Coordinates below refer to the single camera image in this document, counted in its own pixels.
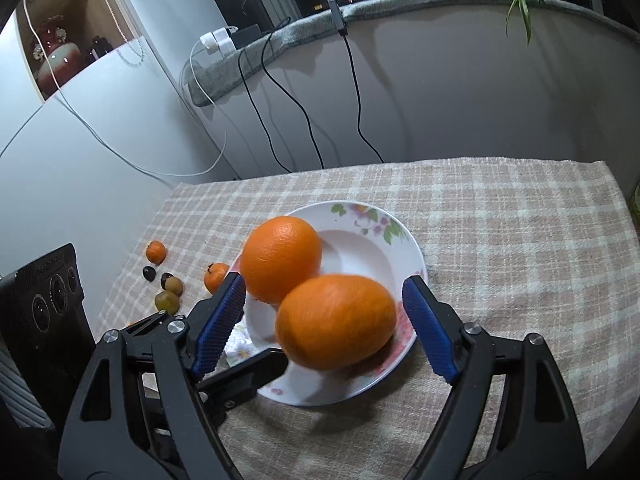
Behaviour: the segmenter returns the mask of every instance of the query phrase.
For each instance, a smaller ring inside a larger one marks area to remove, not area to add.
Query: blue gripper pad
[[[454,362],[453,343],[411,278],[402,284],[402,304],[434,373],[451,384],[460,374]]]
[[[191,373],[197,379],[216,369],[229,335],[244,307],[245,296],[244,279],[238,275],[198,336],[195,360],[191,366]]]

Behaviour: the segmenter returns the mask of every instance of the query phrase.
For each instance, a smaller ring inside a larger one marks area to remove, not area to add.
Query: wooden cabinet
[[[119,5],[119,1],[108,0],[118,24],[105,0],[27,0],[27,9],[31,23],[36,29],[52,16],[62,15],[64,17],[62,28],[66,31],[66,40],[75,43],[84,58],[84,53],[89,49],[92,38],[95,36],[106,38],[113,48],[123,45],[124,38],[129,41],[138,37],[132,20]],[[35,40],[22,3],[16,9],[16,16],[24,60],[29,66],[30,73],[34,75],[37,74],[42,61],[36,60],[33,56]]]

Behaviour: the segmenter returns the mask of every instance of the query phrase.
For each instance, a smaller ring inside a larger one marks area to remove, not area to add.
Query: plaid tablecloth
[[[544,335],[572,396],[593,462],[640,394],[638,239],[602,162],[455,159],[381,164],[179,186],[114,285],[95,333],[154,312],[158,283],[144,249],[162,240],[159,272],[185,283],[183,312],[206,297],[204,269],[231,263],[271,216],[322,200],[384,208],[414,234],[430,287],[463,320],[494,335]],[[488,447],[500,394],[492,385],[470,462]],[[220,435],[247,479],[402,478],[449,387],[415,344],[378,386],[342,403],[301,409],[258,397]]]

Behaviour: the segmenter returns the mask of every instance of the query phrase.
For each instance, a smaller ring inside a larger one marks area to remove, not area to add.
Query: windowsill
[[[502,5],[509,6],[512,0],[367,0],[341,7],[342,15],[346,23],[360,20],[373,20],[386,18],[395,14],[403,14],[414,10],[426,9],[429,7],[459,6],[459,5]],[[640,34],[631,30],[625,25],[606,18],[591,9],[564,2],[562,0],[545,0],[541,4],[538,0],[527,0],[531,7],[553,9],[565,14],[580,16],[595,23],[599,23],[610,30],[622,34],[636,45],[640,46]],[[297,20],[287,25],[282,30],[274,33],[271,38],[272,48],[265,52],[265,64],[269,64],[284,51],[294,46],[326,38],[335,34],[336,30],[328,10]],[[242,56],[242,72],[245,78],[257,73],[260,70],[260,54],[267,38],[261,38],[253,42],[245,49],[245,56]],[[241,84],[238,72],[239,52],[213,63],[198,73],[198,81],[207,91],[214,101],[229,93],[233,88]],[[189,81],[191,99],[197,107],[210,105],[199,88],[197,88],[193,78]]]

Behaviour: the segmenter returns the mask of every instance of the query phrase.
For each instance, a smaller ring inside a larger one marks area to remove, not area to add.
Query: mandarin
[[[364,276],[324,274],[294,288],[276,314],[276,339],[313,370],[355,364],[380,350],[396,326],[394,300]]]
[[[211,294],[218,290],[220,284],[225,281],[228,272],[229,266],[221,262],[207,267],[207,270],[204,271],[204,286]]]
[[[259,225],[240,255],[246,290],[277,305],[300,283],[318,275],[322,243],[316,230],[295,216],[277,216]]]
[[[166,247],[162,242],[153,240],[146,247],[145,254],[146,259],[149,260],[152,264],[160,265],[166,258]]]

